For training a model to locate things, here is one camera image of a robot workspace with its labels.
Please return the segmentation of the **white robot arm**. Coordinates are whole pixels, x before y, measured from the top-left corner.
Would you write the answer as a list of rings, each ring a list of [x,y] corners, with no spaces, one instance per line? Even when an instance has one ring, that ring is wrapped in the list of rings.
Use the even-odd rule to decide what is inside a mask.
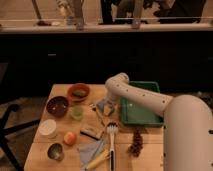
[[[111,103],[124,97],[164,118],[164,171],[213,171],[213,112],[203,100],[131,86],[126,73],[108,78],[105,87]]]

